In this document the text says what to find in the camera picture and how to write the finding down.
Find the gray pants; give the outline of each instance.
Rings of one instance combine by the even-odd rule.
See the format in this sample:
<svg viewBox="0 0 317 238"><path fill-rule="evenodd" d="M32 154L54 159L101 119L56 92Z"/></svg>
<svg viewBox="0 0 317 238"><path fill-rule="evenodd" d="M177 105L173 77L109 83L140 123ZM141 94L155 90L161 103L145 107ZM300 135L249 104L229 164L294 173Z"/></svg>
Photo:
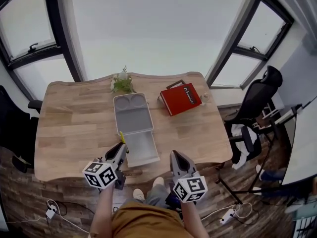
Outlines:
<svg viewBox="0 0 317 238"><path fill-rule="evenodd" d="M161 184L157 184L154 188L152 188L152 190L148 192L147 198L145 201L141 201L135 198L129 198L123 203L123 205L129 202L136 202L136 203L148 204L148 205L167 209L169 207L169 205L165 203L167 196L168 196L168 192L166 188Z"/></svg>

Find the power strip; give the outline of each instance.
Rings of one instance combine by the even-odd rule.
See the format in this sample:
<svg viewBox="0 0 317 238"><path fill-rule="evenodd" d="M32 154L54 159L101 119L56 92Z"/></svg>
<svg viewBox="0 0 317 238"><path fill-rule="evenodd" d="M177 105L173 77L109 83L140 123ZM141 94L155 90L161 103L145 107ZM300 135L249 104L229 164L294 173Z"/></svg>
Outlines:
<svg viewBox="0 0 317 238"><path fill-rule="evenodd" d="M220 219L220 224L224 225L226 224L229 220L232 219L232 216L234 216L235 214L235 210L233 209L229 209L225 215L222 216L222 218Z"/></svg>
<svg viewBox="0 0 317 238"><path fill-rule="evenodd" d="M52 217L54 217L55 213L57 212L57 208L55 205L51 204L50 208L47 210L46 212L46 216L51 219Z"/></svg>

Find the white cube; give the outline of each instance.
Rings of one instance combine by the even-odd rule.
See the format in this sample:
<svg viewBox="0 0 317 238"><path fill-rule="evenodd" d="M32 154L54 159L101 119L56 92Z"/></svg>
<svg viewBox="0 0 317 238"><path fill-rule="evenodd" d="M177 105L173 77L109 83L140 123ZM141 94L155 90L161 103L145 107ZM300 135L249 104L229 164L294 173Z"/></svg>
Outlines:
<svg viewBox="0 0 317 238"><path fill-rule="evenodd" d="M83 174L90 186L101 189L107 188L118 178L112 165L104 162L89 162Z"/></svg>
<svg viewBox="0 0 317 238"><path fill-rule="evenodd" d="M208 191L205 177L190 177L178 179L173 191L183 202L200 200Z"/></svg>

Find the book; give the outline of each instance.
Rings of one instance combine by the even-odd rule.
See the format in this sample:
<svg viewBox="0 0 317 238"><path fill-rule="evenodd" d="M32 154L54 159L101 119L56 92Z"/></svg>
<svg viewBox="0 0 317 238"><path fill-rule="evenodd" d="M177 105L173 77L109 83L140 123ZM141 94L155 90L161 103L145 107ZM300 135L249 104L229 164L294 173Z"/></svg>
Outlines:
<svg viewBox="0 0 317 238"><path fill-rule="evenodd" d="M185 112L202 103L192 83L161 91L160 96L170 116Z"/></svg>

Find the window frame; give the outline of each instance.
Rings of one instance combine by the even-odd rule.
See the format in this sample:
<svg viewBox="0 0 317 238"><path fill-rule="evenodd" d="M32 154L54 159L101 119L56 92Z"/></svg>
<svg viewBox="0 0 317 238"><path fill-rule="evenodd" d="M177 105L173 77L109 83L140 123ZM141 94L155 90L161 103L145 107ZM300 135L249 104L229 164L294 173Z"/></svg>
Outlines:
<svg viewBox="0 0 317 238"><path fill-rule="evenodd" d="M0 11L11 0L0 0ZM3 39L0 36L0 60L22 93L29 101L34 100L31 92L24 86L23 82L14 72L15 69L24 65L63 54L69 71L75 82L82 82L79 64L75 55L75 51L71 42L70 32L66 22L63 0L45 0L50 25L55 38L55 43L49 43L36 48L33 52L25 53L14 60L10 60L10 56L5 48Z"/></svg>
<svg viewBox="0 0 317 238"><path fill-rule="evenodd" d="M275 40L271 44L270 48L265 54L259 53L255 50L247 49L239 46L239 42L242 39L244 33L246 32L250 22L256 13L260 3L263 2L268 6L274 13L276 13L285 24L281 28L281 31L276 36ZM218 56L218 59L212 68L208 78L207 85L210 89L228 89L228 88L246 88L255 76L260 72L260 70L265 66L266 62L274 54L278 46L281 44L292 24L294 23L293 17L287 12L287 10L282 6L282 4L277 0L248 0L247 4L244 6L244 11L241 12L242 16L235 22L236 27L232 30L232 36L230 36L231 41L228 41L223 47L222 52ZM258 59L260 63L256 66L249 76L241 83L240 86L230 87L230 86L212 86L213 82L216 80L221 70L229 60L232 54L243 55L246 57L251 57Z"/></svg>

